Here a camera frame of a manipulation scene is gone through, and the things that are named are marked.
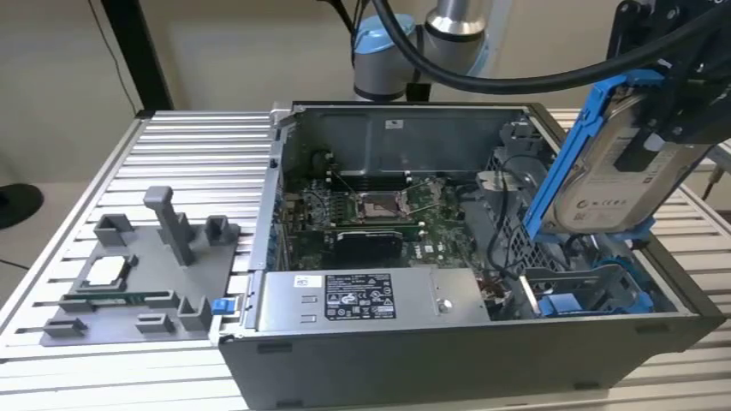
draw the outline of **power supply label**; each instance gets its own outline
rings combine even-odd
[[[325,278],[325,316],[342,319],[395,319],[391,274],[347,274]]]

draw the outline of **circuit board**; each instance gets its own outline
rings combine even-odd
[[[484,266],[446,178],[414,178],[402,190],[363,192],[333,191],[313,181],[287,195],[286,221],[297,270]]]

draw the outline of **blue tab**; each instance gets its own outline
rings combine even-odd
[[[214,315],[230,315],[237,312],[237,303],[227,298],[218,298],[211,304],[211,312]]]

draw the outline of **white wall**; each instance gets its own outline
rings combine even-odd
[[[549,74],[598,62],[617,1],[497,0],[513,7],[492,73]],[[267,110],[275,100],[353,97],[349,37],[326,3],[142,4],[181,109]],[[353,1],[346,4],[353,8]],[[421,19],[434,1],[393,0],[393,5]],[[556,43],[564,46],[549,47]],[[31,182],[90,179],[130,125],[131,109],[86,0],[0,0],[0,56],[0,181],[3,175]],[[125,68],[123,75],[134,94]],[[585,94],[509,99],[568,107],[581,105]],[[506,99],[444,87],[434,98]]]
[[[0,183],[87,180],[131,118],[86,0],[2,0]]]

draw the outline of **cable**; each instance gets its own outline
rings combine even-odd
[[[7,264],[7,265],[13,265],[14,267],[18,267],[26,271],[29,271],[31,269],[31,267],[23,265],[23,264],[19,264],[19,263],[14,263],[13,261],[9,261],[7,259],[0,259],[0,263],[3,264]]]
[[[706,190],[704,191],[704,196],[701,199],[706,201],[709,197],[712,196],[712,191],[717,183],[721,181],[721,178],[724,178],[724,168],[721,166],[716,166],[712,172],[712,175],[709,176],[709,185],[706,186]]]
[[[354,10],[354,32],[351,33],[351,65],[355,65],[355,40],[358,39],[358,32],[362,29],[363,14],[369,7],[370,0],[358,0]]]
[[[534,158],[540,159],[538,156],[534,156],[532,154],[516,154],[514,156],[509,157],[505,162],[501,164],[497,170],[497,174],[501,175],[501,178],[504,179],[504,193],[502,193],[502,201],[501,201],[501,214],[498,216],[497,224],[496,224],[496,232],[493,233],[493,236],[490,237],[490,243],[489,243],[489,250],[488,250],[488,258],[489,263],[493,266],[493,268],[500,272],[502,277],[510,277],[513,280],[518,281],[520,277],[513,274],[501,264],[496,262],[493,259],[493,253],[496,250],[496,244],[498,237],[501,236],[501,232],[504,231],[505,226],[505,219],[508,218],[508,207],[509,207],[509,191],[508,191],[508,180],[505,179],[505,167],[506,165],[516,159],[516,158]]]
[[[119,84],[123,86],[125,95],[127,96],[127,101],[130,102],[130,106],[133,108],[133,115],[137,115],[138,108],[135,107],[135,103],[133,102],[130,90],[127,90],[127,86],[125,85],[123,71],[119,67],[119,60],[117,60],[115,52],[113,51],[113,46],[110,45],[110,42],[107,40],[107,35],[105,34],[105,29],[102,28],[102,23],[99,22],[99,16],[97,14],[97,9],[94,8],[93,0],[87,0],[87,3],[90,4],[90,9],[93,11],[91,15],[94,16],[94,21],[97,22],[97,28],[99,29],[99,34],[102,34],[102,39],[105,40],[105,46],[107,47],[110,56],[113,56],[113,60],[115,60],[117,78],[119,79]]]
[[[327,4],[333,6],[335,11],[338,12],[338,16],[341,17],[341,20],[343,21],[343,24],[346,25],[347,32],[351,33],[351,36],[354,35],[354,21],[351,20],[351,16],[347,13],[346,6],[343,5],[343,2],[341,0],[322,0]]]
[[[394,16],[394,11],[386,0],[374,0],[378,16],[385,25],[397,47],[414,67],[444,85],[466,92],[485,94],[532,94],[538,92],[556,92],[605,80],[622,74],[629,69],[646,66],[660,58],[668,57],[686,42],[729,22],[731,15],[731,2],[721,4],[696,18],[678,30],[665,35],[641,48],[594,64],[589,67],[572,70],[566,73],[550,74],[522,79],[482,79],[469,75],[461,75],[434,64],[418,51],[402,30],[402,26]]]

